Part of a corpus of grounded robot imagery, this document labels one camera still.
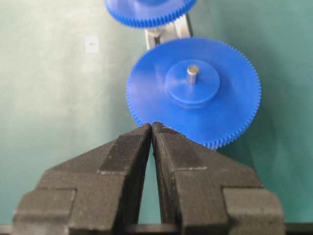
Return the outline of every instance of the small label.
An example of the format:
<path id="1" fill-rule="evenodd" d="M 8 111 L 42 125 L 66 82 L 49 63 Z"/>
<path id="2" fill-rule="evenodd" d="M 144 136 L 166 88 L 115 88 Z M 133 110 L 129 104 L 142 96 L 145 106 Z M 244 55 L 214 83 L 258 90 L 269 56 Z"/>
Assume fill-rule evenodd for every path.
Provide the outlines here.
<path id="1" fill-rule="evenodd" d="M 87 36 L 85 38 L 86 53 L 99 52 L 99 39 L 95 35 Z"/>

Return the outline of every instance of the gear teeth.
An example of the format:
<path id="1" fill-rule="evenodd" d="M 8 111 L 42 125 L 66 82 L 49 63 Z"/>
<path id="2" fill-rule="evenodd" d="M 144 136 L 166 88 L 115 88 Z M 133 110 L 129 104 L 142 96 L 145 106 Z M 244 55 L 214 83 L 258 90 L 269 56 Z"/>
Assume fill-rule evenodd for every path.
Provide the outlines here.
<path id="1" fill-rule="evenodd" d="M 135 28 L 154 28 L 164 24 L 168 24 L 170 22 L 175 21 L 179 17 L 184 14 L 187 14 L 188 11 L 194 6 L 197 0 L 186 0 L 178 9 L 173 12 L 165 13 L 164 16 L 160 16 L 157 18 L 147 18 L 147 19 L 136 19 L 136 18 L 129 18 L 123 16 L 116 10 L 114 10 L 109 0 L 104 0 L 105 6 L 107 7 L 108 12 L 111 16 L 119 21 L 120 23 Z"/>
<path id="2" fill-rule="evenodd" d="M 207 39 L 205 37 L 193 37 L 193 38 L 199 38 L 199 39 Z M 181 39 L 176 39 L 176 40 L 188 40 L 190 38 L 181 38 Z M 233 50 L 235 50 L 236 52 L 238 52 L 241 56 L 243 56 L 246 61 L 250 64 L 252 70 L 254 71 L 255 75 L 256 75 L 256 78 L 257 78 L 257 84 L 258 84 L 258 94 L 257 94 L 257 103 L 256 103 L 256 106 L 254 107 L 254 111 L 252 112 L 252 115 L 247 119 L 247 121 L 245 121 L 242 126 L 240 126 L 237 130 L 235 130 L 233 133 L 230 133 L 228 135 L 226 135 L 225 137 L 221 137 L 219 140 L 216 140 L 216 141 L 205 141 L 205 142 L 201 142 L 200 144 L 202 144 L 203 146 L 209 148 L 209 149 L 212 149 L 212 150 L 216 150 L 218 148 L 221 148 L 221 147 L 224 147 L 226 146 L 227 144 L 230 144 L 232 142 L 234 142 L 236 139 L 238 139 L 246 130 L 247 128 L 252 124 L 258 110 L 259 110 L 259 107 L 260 107 L 260 104 L 261 104 L 261 99 L 262 99 L 262 87 L 261 87 L 261 82 L 260 82 L 260 78 L 259 78 L 259 75 L 256 71 L 256 69 L 254 68 L 253 64 L 249 61 L 249 59 L 244 55 L 242 54 L 238 49 L 236 49 L 235 47 L 225 43 L 225 42 L 221 42 L 219 40 L 212 40 L 212 41 L 215 41 L 215 42 L 219 42 L 225 46 L 228 46 L 230 48 L 232 48 Z M 138 125 L 142 125 L 143 122 L 140 120 L 139 117 L 137 117 L 137 115 L 134 113 L 133 111 L 133 106 L 130 102 L 130 98 L 129 98 L 129 88 L 130 88 L 130 84 L 129 84 L 129 79 L 127 81 L 127 85 L 126 85 L 126 99 L 127 99 L 127 104 L 128 104 L 128 107 L 130 109 L 130 113 L 132 114 L 133 116 L 133 119 L 135 120 L 135 122 L 138 124 Z"/>

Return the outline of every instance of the green table surface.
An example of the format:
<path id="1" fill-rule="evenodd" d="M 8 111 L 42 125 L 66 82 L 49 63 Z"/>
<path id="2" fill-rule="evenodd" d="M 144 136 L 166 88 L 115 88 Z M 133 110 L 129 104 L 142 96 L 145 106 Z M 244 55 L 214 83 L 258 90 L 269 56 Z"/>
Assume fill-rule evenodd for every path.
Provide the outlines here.
<path id="1" fill-rule="evenodd" d="M 194 34 L 233 45 L 256 67 L 262 104 L 248 131 L 220 149 L 253 167 L 289 223 L 313 222 L 313 1 L 199 0 Z M 96 35 L 99 51 L 86 53 Z M 130 131 L 125 84 L 144 32 L 102 0 L 0 1 L 0 223 L 54 166 Z M 159 223 L 150 156 L 141 223 Z"/>

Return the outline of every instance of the blue gear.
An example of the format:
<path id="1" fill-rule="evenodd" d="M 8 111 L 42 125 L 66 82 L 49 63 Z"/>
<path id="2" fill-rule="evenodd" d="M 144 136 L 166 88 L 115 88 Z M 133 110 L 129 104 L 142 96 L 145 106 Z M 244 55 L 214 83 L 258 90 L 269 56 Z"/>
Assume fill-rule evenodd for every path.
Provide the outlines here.
<path id="1" fill-rule="evenodd" d="M 104 0 L 109 13 L 130 27 L 151 28 L 186 14 L 197 0 Z"/>
<path id="2" fill-rule="evenodd" d="M 187 68 L 200 68 L 187 82 Z M 252 123 L 261 101 L 253 65 L 238 50 L 205 38 L 177 39 L 148 51 L 128 78 L 126 98 L 138 125 L 162 122 L 216 149 Z"/>

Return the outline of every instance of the metal shaft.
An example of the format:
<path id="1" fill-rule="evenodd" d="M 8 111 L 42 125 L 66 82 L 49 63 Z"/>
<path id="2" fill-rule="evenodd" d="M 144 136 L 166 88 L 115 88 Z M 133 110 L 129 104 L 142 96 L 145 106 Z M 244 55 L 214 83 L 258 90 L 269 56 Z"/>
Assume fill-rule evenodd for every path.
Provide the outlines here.
<path id="1" fill-rule="evenodd" d="M 191 65 L 187 69 L 188 73 L 188 83 L 194 85 L 197 82 L 199 67 L 196 65 Z"/>

